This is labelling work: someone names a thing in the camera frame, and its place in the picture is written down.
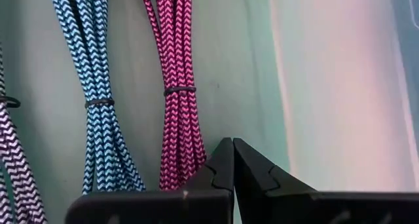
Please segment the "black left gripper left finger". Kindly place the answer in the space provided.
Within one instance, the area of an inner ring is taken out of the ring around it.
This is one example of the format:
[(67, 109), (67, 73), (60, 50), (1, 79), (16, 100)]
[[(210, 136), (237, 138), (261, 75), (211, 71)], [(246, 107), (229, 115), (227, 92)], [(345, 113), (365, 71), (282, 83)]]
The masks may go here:
[(232, 224), (233, 209), (234, 144), (223, 138), (177, 190), (84, 195), (68, 208), (65, 224)]

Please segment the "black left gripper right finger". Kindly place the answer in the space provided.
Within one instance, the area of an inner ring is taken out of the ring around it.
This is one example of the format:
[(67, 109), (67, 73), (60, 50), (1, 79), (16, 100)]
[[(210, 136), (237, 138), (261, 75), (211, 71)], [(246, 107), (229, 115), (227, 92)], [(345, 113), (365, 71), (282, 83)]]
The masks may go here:
[(318, 191), (240, 138), (234, 156), (243, 224), (419, 224), (419, 193)]

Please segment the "green translucent plastic tray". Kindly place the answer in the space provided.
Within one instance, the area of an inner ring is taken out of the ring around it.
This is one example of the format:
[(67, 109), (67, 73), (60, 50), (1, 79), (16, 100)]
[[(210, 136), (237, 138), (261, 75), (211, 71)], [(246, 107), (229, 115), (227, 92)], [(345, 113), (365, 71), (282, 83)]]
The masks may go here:
[[(242, 138), (321, 191), (419, 193), (419, 0), (192, 0), (206, 151)], [(0, 0), (10, 114), (50, 224), (81, 195), (84, 94), (51, 0)]]

